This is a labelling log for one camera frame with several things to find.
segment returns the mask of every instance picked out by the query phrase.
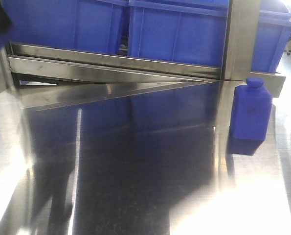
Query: metal rail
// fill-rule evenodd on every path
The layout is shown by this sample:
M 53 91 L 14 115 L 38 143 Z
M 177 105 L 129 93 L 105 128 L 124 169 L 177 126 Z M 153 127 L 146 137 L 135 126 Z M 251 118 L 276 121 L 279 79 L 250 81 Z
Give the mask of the metal rail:
M 91 65 L 101 65 L 106 67 L 138 71 L 152 71 L 218 80 L 220 80 L 221 74 L 221 69 L 218 67 L 179 64 L 174 62 L 163 62 L 126 56 L 104 55 L 15 43 L 12 44 L 12 49 L 14 55 L 34 58 L 48 58 L 53 60 L 79 62 Z
M 213 79 L 206 78 L 203 79 L 147 71 L 135 71 L 24 56 L 9 56 L 8 60 L 13 73 L 55 77 L 56 79 L 72 80 L 75 82 L 117 83 L 214 81 Z

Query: blue plastic bottle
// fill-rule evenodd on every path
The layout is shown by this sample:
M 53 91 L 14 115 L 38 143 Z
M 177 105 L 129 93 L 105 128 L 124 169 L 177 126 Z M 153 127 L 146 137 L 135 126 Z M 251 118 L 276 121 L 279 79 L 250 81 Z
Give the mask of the blue plastic bottle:
M 231 135 L 237 139 L 263 141 L 272 107 L 272 95 L 261 78 L 249 77 L 247 85 L 235 88 L 230 121 Z

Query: blue plastic crate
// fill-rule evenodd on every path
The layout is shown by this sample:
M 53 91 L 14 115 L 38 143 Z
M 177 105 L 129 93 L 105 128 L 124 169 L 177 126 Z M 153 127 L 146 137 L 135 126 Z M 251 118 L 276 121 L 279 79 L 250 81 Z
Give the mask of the blue plastic crate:
M 126 0 L 4 0 L 12 41 L 115 54 Z
M 131 0 L 129 55 L 221 66 L 227 11 Z M 260 17 L 254 71 L 275 72 L 291 22 Z
M 162 4 L 192 6 L 213 10 L 227 9 L 229 0 L 142 0 Z M 290 20 L 291 7 L 286 6 L 280 0 L 262 0 L 260 16 L 275 19 Z
M 291 35 L 291 21 L 260 17 L 252 70 L 275 73 Z
M 128 54 L 220 66 L 226 11 L 130 0 Z

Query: stainless steel table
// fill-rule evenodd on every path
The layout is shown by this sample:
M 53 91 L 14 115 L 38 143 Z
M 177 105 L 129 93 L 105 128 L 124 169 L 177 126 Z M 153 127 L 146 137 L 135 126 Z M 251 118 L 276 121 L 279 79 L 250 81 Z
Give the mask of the stainless steel table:
M 286 119 L 231 141 L 238 84 L 2 92 L 0 235 L 291 235 Z

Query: bottle cap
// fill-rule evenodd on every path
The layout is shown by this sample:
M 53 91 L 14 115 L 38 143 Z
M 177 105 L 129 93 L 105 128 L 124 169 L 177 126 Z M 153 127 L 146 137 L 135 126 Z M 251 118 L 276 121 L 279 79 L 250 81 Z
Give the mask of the bottle cap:
M 248 77 L 246 83 L 249 90 L 259 90 L 263 86 L 264 80 L 259 77 Z

